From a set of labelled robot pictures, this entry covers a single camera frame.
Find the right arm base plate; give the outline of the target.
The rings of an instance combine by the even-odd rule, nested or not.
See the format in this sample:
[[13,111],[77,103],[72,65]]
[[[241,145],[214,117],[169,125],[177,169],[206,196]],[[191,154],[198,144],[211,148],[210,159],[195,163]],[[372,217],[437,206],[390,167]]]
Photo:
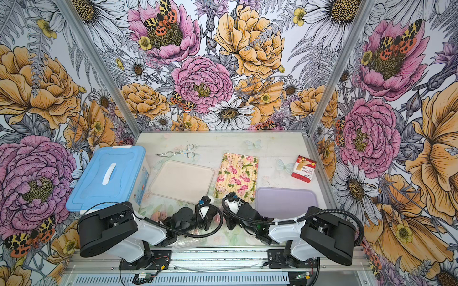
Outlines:
[[318,260],[316,258],[308,259],[303,262],[291,255],[284,254],[284,250],[282,249],[268,249],[267,258],[267,265],[270,269],[316,269],[318,265]]

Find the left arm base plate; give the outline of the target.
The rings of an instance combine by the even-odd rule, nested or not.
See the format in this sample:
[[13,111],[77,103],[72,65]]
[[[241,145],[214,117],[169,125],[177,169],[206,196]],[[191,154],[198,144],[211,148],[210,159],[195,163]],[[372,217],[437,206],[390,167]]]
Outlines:
[[151,250],[149,253],[136,260],[135,262],[120,262],[118,267],[121,271],[162,271],[169,267],[172,251],[170,250]]

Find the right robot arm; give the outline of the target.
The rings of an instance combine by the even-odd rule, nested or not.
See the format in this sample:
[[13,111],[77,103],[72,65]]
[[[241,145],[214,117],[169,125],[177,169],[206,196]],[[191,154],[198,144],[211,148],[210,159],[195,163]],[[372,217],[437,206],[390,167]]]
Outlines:
[[337,264],[353,264],[354,248],[364,237],[362,221],[342,209],[316,206],[290,219],[261,216],[248,202],[230,193],[222,199],[227,227],[236,225],[266,245],[285,244],[288,264],[325,257]]

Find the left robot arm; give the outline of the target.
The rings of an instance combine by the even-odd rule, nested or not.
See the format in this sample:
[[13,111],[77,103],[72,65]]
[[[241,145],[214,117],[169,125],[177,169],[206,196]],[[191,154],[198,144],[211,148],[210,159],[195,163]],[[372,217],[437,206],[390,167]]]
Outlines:
[[121,270],[145,269],[155,258],[152,246],[168,247],[179,237],[199,240],[216,234],[223,223],[211,230],[214,217],[224,215],[208,196],[194,209],[183,207],[162,222],[140,216],[128,201],[100,203],[78,221],[79,253],[84,258],[110,253],[121,259]]

